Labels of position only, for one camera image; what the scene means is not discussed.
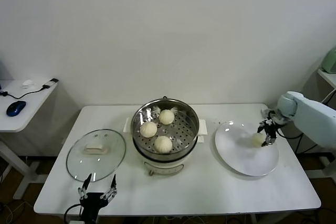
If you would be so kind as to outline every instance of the cable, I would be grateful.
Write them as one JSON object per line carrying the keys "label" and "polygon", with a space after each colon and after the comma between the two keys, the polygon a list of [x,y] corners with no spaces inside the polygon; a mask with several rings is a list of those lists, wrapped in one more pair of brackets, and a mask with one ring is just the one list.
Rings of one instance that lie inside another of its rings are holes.
{"label": "cable", "polygon": [[321,101],[321,103],[327,105],[327,104],[330,102],[330,100],[332,99],[332,97],[335,95],[335,93],[336,93],[335,91],[336,91],[336,89],[333,89],[329,94],[327,94],[327,96]]}
{"label": "cable", "polygon": [[300,135],[295,136],[295,137],[287,137],[287,136],[281,135],[280,132],[279,132],[279,129],[277,129],[277,133],[279,134],[279,136],[281,136],[283,138],[286,138],[286,139],[297,139],[297,138],[303,136],[303,133],[301,133]]}
{"label": "cable", "polygon": [[311,149],[315,148],[317,146],[317,144],[315,144],[314,146],[310,147],[309,149],[305,150],[304,152],[300,152],[298,154],[303,154],[306,153],[307,151],[310,151]]}
{"label": "cable", "polygon": [[[26,202],[25,200],[23,200],[23,202],[18,206],[16,207],[13,211],[10,209],[10,207],[8,206],[9,204],[15,202],[16,200],[12,200],[10,201],[8,204],[5,205],[6,208],[8,208],[9,210],[9,215],[7,216],[6,218],[6,224],[13,224],[15,223],[21,216],[22,214],[24,213],[25,211],[25,208],[26,208],[26,205],[30,206],[31,208],[33,208],[33,206],[31,204],[29,204],[28,202]],[[22,205],[24,205],[22,211],[20,212],[20,214],[16,217],[16,219],[13,220],[13,216],[14,216],[14,212],[19,209]]]}
{"label": "cable", "polygon": [[80,204],[74,204],[65,211],[64,216],[63,216],[63,221],[64,221],[65,224],[68,224],[68,222],[67,222],[68,211],[70,211],[72,208],[79,207],[79,206],[80,206]]}
{"label": "cable", "polygon": [[39,90],[25,93],[25,94],[21,95],[20,97],[15,97],[15,96],[9,94],[7,91],[0,92],[0,95],[2,95],[3,97],[6,97],[6,96],[13,97],[14,99],[19,100],[19,99],[21,99],[22,97],[25,97],[28,94],[38,93],[38,92],[42,91],[43,89],[46,89],[46,87],[42,87]]}
{"label": "cable", "polygon": [[298,152],[298,149],[299,149],[299,146],[300,146],[300,143],[301,143],[302,138],[303,138],[303,133],[302,133],[301,136],[300,136],[298,145],[296,146],[296,149],[295,149],[294,153],[297,153],[297,152]]}

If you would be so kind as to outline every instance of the perforated steamer tray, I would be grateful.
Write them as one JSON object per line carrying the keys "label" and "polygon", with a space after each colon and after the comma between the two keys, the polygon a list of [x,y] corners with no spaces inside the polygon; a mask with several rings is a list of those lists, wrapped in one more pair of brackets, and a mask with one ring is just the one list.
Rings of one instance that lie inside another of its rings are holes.
{"label": "perforated steamer tray", "polygon": [[[159,121],[162,110],[172,110],[175,119],[169,125]],[[140,134],[140,126],[145,122],[154,122],[157,133],[151,138]],[[185,157],[195,147],[199,129],[196,112],[186,103],[179,100],[162,98],[151,101],[141,107],[131,121],[131,133],[137,150],[144,157],[156,162],[174,162]],[[158,136],[167,136],[172,140],[173,149],[166,154],[158,153],[154,148],[154,141]]]}

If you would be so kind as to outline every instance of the floor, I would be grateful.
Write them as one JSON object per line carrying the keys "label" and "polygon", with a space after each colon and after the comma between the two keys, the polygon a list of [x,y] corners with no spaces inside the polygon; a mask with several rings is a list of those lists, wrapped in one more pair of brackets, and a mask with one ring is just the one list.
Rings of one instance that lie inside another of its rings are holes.
{"label": "floor", "polygon": [[[322,164],[317,157],[302,157],[299,158],[301,165],[304,169],[321,169]],[[50,172],[54,161],[42,161],[37,173],[47,174]],[[4,170],[7,164],[2,159],[0,159],[0,168]],[[12,169],[7,177],[3,180],[0,185],[0,202],[4,204],[9,203],[9,208],[14,210],[18,207],[22,201],[13,201],[12,196],[22,179],[22,175]],[[313,179],[312,184],[317,191],[320,199],[322,201],[322,208],[330,208],[336,211],[336,185],[331,179]],[[42,189],[42,184],[31,184],[24,195],[23,200],[27,201],[30,205],[34,205],[37,196]],[[5,208],[0,211],[0,223],[5,224],[6,218],[9,214],[9,210]],[[307,217],[302,214],[314,214],[313,211],[306,211],[304,213],[294,212],[287,218],[283,219],[279,224],[330,224],[336,223],[336,214],[328,210],[319,211],[319,222],[315,222],[316,217]],[[139,217],[139,218],[124,218],[124,217],[106,217],[100,218],[99,224],[122,224],[122,223],[141,223],[141,224],[191,224],[191,223],[223,223],[223,224],[240,224],[246,223],[250,224],[250,216],[238,215],[238,216],[206,216],[206,217],[183,217],[174,218],[173,220],[167,220],[164,217],[154,218],[153,217]],[[63,221],[55,216],[43,216],[34,213],[34,210],[28,205],[22,205],[13,214],[12,223],[35,223],[35,224],[62,224]]]}

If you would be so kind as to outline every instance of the robotic arm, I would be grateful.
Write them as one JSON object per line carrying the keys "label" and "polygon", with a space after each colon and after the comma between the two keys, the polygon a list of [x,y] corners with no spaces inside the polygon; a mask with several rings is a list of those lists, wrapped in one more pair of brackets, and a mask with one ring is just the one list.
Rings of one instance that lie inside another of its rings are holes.
{"label": "robotic arm", "polygon": [[[110,188],[105,193],[88,193],[87,189],[91,181],[92,174],[84,181],[83,186],[78,188],[80,204],[73,206],[82,206],[83,212],[80,215],[80,221],[71,221],[70,224],[96,224],[98,212],[101,208],[108,205],[117,195],[117,182],[115,175]],[[64,222],[67,223],[67,212],[64,214]]]}
{"label": "robotic arm", "polygon": [[258,132],[265,130],[262,146],[271,145],[279,128],[292,122],[307,137],[325,148],[336,148],[336,111],[320,102],[305,98],[298,92],[283,94],[275,110],[260,123]]}

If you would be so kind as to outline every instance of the power cord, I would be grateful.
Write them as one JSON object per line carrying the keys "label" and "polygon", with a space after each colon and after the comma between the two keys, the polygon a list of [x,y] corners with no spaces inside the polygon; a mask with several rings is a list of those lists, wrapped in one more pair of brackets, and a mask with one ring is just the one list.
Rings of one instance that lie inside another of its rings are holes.
{"label": "power cord", "polygon": [[336,89],[333,89],[329,94],[327,94],[327,96],[321,101],[321,103],[323,103],[324,105],[328,105],[328,103],[331,101],[331,99],[333,98],[335,93],[336,93]]}
{"label": "power cord", "polygon": [[68,214],[68,212],[69,212],[72,208],[79,207],[79,206],[80,206],[80,204],[74,204],[74,205],[72,205],[71,207],[69,207],[69,208],[65,211],[64,216],[63,216],[64,224],[68,224],[68,222],[67,222],[67,214]]}
{"label": "power cord", "polygon": [[300,139],[299,139],[299,142],[298,142],[298,144],[297,144],[297,146],[296,146],[296,149],[295,149],[295,151],[294,151],[295,154],[297,154],[297,152],[298,152],[298,149],[299,149],[299,146],[300,146],[300,143],[301,143],[302,138],[303,138],[303,133],[301,134]]}
{"label": "power cord", "polygon": [[2,95],[3,97],[6,97],[6,96],[13,97],[14,99],[19,100],[19,99],[21,99],[22,97],[25,97],[25,96],[28,95],[28,94],[38,93],[38,92],[42,91],[43,89],[46,89],[46,88],[42,87],[42,88],[39,89],[39,90],[25,93],[25,94],[21,95],[20,97],[15,97],[15,96],[9,94],[7,91],[1,91],[1,92],[0,92],[0,95]]}
{"label": "power cord", "polygon": [[[7,216],[6,218],[6,224],[13,224],[15,223],[19,218],[21,218],[21,216],[23,215],[24,211],[25,211],[25,208],[26,208],[26,205],[30,206],[31,208],[32,205],[28,202],[26,202],[25,200],[21,200],[22,203],[16,207],[13,211],[11,210],[11,208],[9,207],[10,204],[12,204],[13,202],[16,202],[17,200],[12,200],[10,201],[9,203],[5,204],[4,207],[7,208],[9,210],[9,215]],[[13,220],[13,217],[14,217],[14,213],[23,205],[23,209],[22,211],[20,212],[20,214]]]}
{"label": "power cord", "polygon": [[38,92],[41,92],[42,90],[49,89],[52,85],[54,85],[57,82],[58,82],[58,80],[56,78],[52,78],[50,81],[48,81],[47,83],[42,85],[42,88],[40,88],[39,90],[25,93],[25,94],[21,95],[20,97],[15,97],[12,94],[9,94],[7,91],[0,91],[0,95],[2,95],[3,97],[9,96],[9,97],[12,97],[14,99],[19,100],[19,99],[21,99],[22,97],[25,97],[28,94],[38,93]]}
{"label": "power cord", "polygon": [[283,138],[286,138],[286,139],[297,139],[297,138],[299,138],[299,137],[303,136],[303,133],[301,133],[301,134],[300,134],[300,135],[298,135],[298,136],[294,136],[294,137],[287,137],[287,136],[284,136],[284,135],[280,134],[280,132],[279,132],[279,129],[277,129],[277,133],[278,133],[278,135],[279,135],[279,136],[281,136],[281,137],[283,137]]}
{"label": "power cord", "polygon": [[164,218],[165,218],[166,220],[173,220],[173,219],[175,219],[176,217],[173,217],[173,216],[172,216],[171,218],[169,218],[169,216],[165,216]]}
{"label": "power cord", "polygon": [[317,146],[317,144],[313,145],[312,147],[310,147],[309,149],[305,150],[304,152],[300,152],[300,153],[297,153],[297,154],[306,153],[306,152],[310,151],[311,149],[315,148],[316,146]]}

